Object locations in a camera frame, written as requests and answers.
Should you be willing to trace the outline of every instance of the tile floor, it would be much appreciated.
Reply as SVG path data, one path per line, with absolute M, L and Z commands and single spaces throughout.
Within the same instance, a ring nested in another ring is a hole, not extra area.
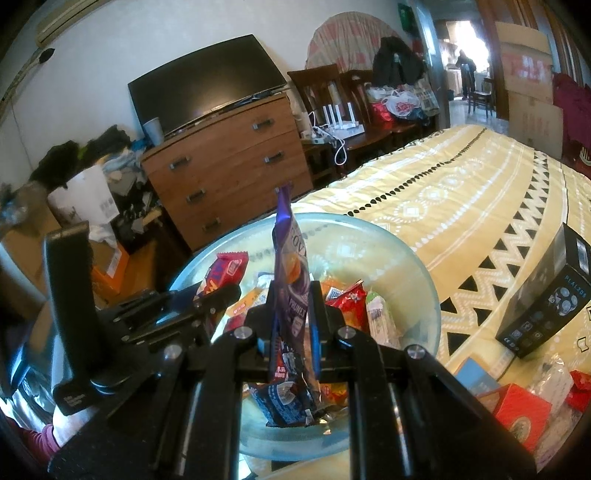
M 495 132 L 508 135 L 509 122 L 501 120 L 496 117 L 495 112 L 488 112 L 488 119 L 486 118 L 486 111 L 483 106 L 477 106 L 476 112 L 472 111 L 468 115 L 468 101 L 456 98 L 449 102 L 449 118 L 452 127 L 456 125 L 482 125 L 488 127 Z

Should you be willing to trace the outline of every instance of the yellow bedspread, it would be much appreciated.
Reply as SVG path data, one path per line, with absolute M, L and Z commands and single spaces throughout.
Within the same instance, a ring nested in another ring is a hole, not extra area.
M 591 232 L 591 182 L 547 155 L 476 125 L 448 129 L 373 160 L 294 205 L 375 223 L 427 266 L 442 309 L 437 356 L 455 372 L 472 356 L 526 387 L 559 353 L 591 372 L 587 306 L 525 360 L 495 340 L 508 300 L 566 221 Z

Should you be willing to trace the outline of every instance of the tv screen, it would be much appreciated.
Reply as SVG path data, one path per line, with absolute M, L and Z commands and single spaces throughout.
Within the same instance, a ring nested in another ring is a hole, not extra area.
M 226 105 L 285 85 L 254 35 L 170 61 L 131 82 L 139 123 L 158 117 L 164 135 Z

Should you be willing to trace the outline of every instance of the black handle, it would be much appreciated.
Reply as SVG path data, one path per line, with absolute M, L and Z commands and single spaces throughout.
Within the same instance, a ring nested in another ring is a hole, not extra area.
M 260 122 L 258 124 L 252 124 L 252 129 L 253 130 L 260 130 L 263 127 L 269 127 L 274 123 L 275 123 L 275 121 L 272 118 L 267 118 L 267 120 L 263 120 L 262 122 Z
M 201 189 L 198 192 L 194 192 L 191 195 L 187 195 L 187 203 L 195 203 L 203 198 L 205 195 L 205 189 Z
M 265 163 L 273 163 L 281 158 L 283 158 L 283 151 L 277 152 L 275 155 L 271 155 L 270 157 L 265 157 Z
M 222 221 L 219 219 L 219 217 L 217 217 L 213 222 L 209 222 L 209 223 L 206 223 L 205 225 L 203 225 L 203 231 L 207 232 L 208 230 L 211 230 L 212 228 L 217 227 L 221 223 L 222 223 Z
M 173 161 L 168 167 L 170 170 L 175 170 L 179 168 L 181 165 L 186 165 L 191 161 L 191 157 L 181 157 L 178 160 Z

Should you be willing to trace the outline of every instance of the snack wrapper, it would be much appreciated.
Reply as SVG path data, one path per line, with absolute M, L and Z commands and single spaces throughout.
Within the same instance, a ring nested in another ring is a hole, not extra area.
M 259 273 L 256 281 L 256 287 L 244 295 L 234 305 L 228 307 L 226 315 L 234 317 L 241 313 L 247 313 L 251 307 L 261 305 L 267 301 L 267 292 L 269 285 L 273 281 L 272 273 Z M 265 293 L 263 301 L 258 300 L 262 293 Z
M 591 401 L 591 375 L 573 370 L 570 376 L 573 379 L 573 386 L 566 397 L 566 403 L 584 413 Z
M 368 312 L 369 331 L 373 339 L 379 345 L 400 350 L 401 335 L 390 315 L 386 301 L 376 292 L 370 292 L 365 301 Z
M 201 285 L 197 288 L 197 292 L 193 297 L 195 302 L 199 298 L 208 293 L 217 290 L 228 283 L 235 283 L 239 285 L 244 278 L 246 266 L 248 265 L 247 252 L 229 252 L 219 253 L 217 258 L 209 267 L 205 278 Z M 208 317 L 206 323 L 206 330 L 210 336 L 215 332 L 220 320 L 222 320 L 223 312 Z
M 275 381 L 268 385 L 251 385 L 251 394 L 265 414 L 268 426 L 309 425 L 314 422 L 315 406 L 304 379 L 303 359 L 310 275 L 306 245 L 291 211 L 288 187 L 279 190 L 273 244 Z
M 331 307 L 337 307 L 343 312 L 345 323 L 367 334 L 369 331 L 368 312 L 365 309 L 367 293 L 363 289 L 363 282 L 359 280 L 342 295 L 326 302 Z

